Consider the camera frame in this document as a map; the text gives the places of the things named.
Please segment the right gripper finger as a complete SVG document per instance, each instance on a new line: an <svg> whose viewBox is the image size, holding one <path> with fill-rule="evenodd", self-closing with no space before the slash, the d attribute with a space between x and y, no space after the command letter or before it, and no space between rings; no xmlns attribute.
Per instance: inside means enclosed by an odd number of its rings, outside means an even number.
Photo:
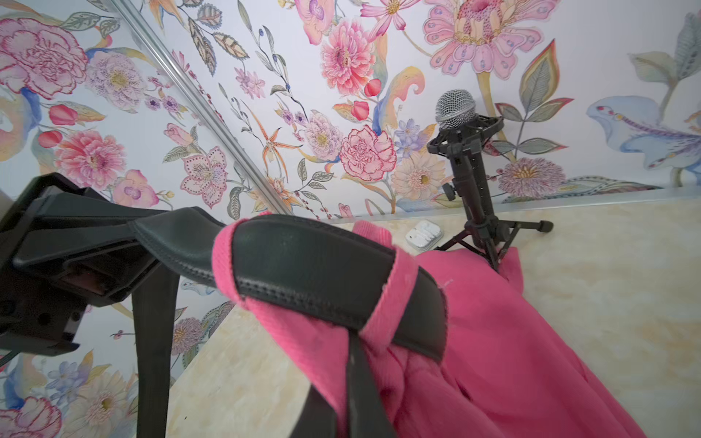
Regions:
<svg viewBox="0 0 701 438"><path fill-rule="evenodd" d="M1 221L1 348L54 357L78 348L87 306L133 302L136 434L166 434L178 277L130 224L150 211L113 204L58 173L33 179Z"/></svg>

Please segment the pink trousers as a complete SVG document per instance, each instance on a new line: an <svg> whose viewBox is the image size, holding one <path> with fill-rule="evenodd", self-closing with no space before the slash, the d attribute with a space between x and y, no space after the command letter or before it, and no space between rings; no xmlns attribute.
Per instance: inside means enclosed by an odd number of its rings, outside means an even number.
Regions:
<svg viewBox="0 0 701 438"><path fill-rule="evenodd" d="M393 437L640 437L643 429L523 296L516 251L500 270L467 251L410 255L391 233L360 221L349 230L412 257L445 297L441 361L396 346L399 299L390 319L361 331ZM296 437L348 434L345 328L246 299L216 262L227 297L251 312L310 381Z"/></svg>

